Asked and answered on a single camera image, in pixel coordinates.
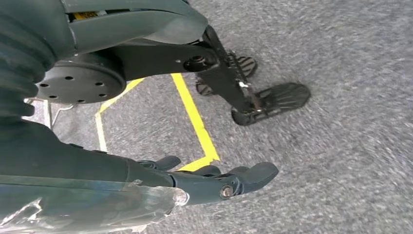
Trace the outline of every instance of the clear plastic bag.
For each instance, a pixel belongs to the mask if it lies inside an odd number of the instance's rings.
[[[0,175],[0,233],[100,234],[142,231],[188,194],[133,183]]]

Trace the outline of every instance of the metal bolt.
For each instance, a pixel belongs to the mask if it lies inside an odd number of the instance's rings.
[[[241,88],[248,88],[250,84],[245,84],[244,82],[240,81],[240,82],[238,83],[238,85],[239,85]]]
[[[221,197],[223,199],[228,199],[228,198],[232,197],[233,192],[234,192],[234,190],[231,186],[225,185],[221,189]]]
[[[175,200],[175,204],[177,206],[185,206],[188,201],[189,201],[189,194],[187,194],[184,190],[175,188],[176,192],[175,195],[173,196],[173,199]]]

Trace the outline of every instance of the screw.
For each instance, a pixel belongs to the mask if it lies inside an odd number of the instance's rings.
[[[234,190],[232,189],[231,186],[225,185],[221,189],[221,197],[223,199],[228,199],[228,198],[232,197],[233,192],[234,192]]]

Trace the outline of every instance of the yellow label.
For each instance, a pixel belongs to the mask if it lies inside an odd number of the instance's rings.
[[[77,12],[77,13],[74,13],[73,15],[75,16],[76,20],[84,20],[87,18],[96,17],[97,13],[93,11],[89,11],[89,12]]]

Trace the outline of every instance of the yellow floor marking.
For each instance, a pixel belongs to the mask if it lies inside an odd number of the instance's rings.
[[[114,97],[114,98],[112,98],[112,99],[110,99],[110,100],[105,101],[105,102],[102,104],[102,106],[100,106],[99,112],[102,113],[102,112],[106,111],[106,109],[107,109],[108,107],[110,107],[110,106],[113,105],[115,102],[117,102],[121,97],[123,97],[127,92],[129,92],[130,90],[132,90],[136,85],[138,85],[139,83],[141,83],[144,79],[145,79],[145,78],[136,79],[136,80],[133,80],[133,81],[129,82],[129,84],[126,86],[126,89],[125,89],[121,94],[119,94],[118,96],[116,96],[116,97]]]
[[[106,146],[105,132],[103,131],[102,115],[100,115],[100,112],[96,113],[94,119],[96,121],[97,137],[99,139],[100,150],[107,152],[108,147]]]
[[[201,167],[210,165],[213,160],[220,160],[218,157],[217,151],[214,144],[212,143],[211,138],[209,137],[208,131],[205,129],[202,118],[199,115],[198,109],[195,106],[195,103],[192,99],[191,94],[185,84],[182,74],[175,73],[171,74],[173,81],[175,82],[176,88],[178,89],[179,95],[181,96],[182,102],[184,103],[185,109],[187,110],[189,119],[194,127],[195,133],[198,136],[199,142],[204,150],[205,156],[201,159],[198,159],[180,170],[184,171],[196,171]]]
[[[94,118],[96,121],[96,128],[97,128],[97,137],[99,139],[99,146],[101,151],[108,151],[108,148],[106,146],[106,140],[105,140],[105,132],[103,131],[103,124],[102,124],[102,113],[106,111],[111,105],[113,105],[115,102],[117,102],[121,97],[123,97],[127,92],[132,90],[136,85],[141,83],[144,80],[142,79],[136,79],[131,82],[126,86],[125,90],[119,94],[118,96],[105,101],[101,106],[99,111],[95,114]]]

